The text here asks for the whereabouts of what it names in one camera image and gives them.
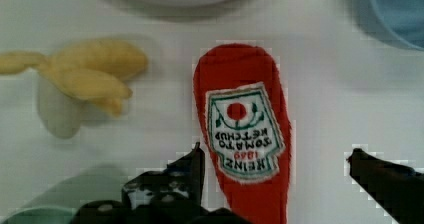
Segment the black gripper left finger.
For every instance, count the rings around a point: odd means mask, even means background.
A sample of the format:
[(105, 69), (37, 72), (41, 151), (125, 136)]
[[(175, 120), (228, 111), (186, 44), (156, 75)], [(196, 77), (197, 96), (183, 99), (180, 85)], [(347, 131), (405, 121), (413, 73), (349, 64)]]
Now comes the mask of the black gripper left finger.
[(226, 209), (201, 206), (205, 153), (191, 152), (162, 171), (147, 171), (122, 186), (121, 199), (79, 208), (69, 224), (252, 224)]

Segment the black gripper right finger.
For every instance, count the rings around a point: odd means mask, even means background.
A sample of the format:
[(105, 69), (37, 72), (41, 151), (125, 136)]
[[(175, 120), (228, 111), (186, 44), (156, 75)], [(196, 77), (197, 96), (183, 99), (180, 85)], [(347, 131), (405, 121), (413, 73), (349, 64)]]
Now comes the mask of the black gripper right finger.
[(423, 224), (423, 174), (355, 148), (349, 175), (399, 224)]

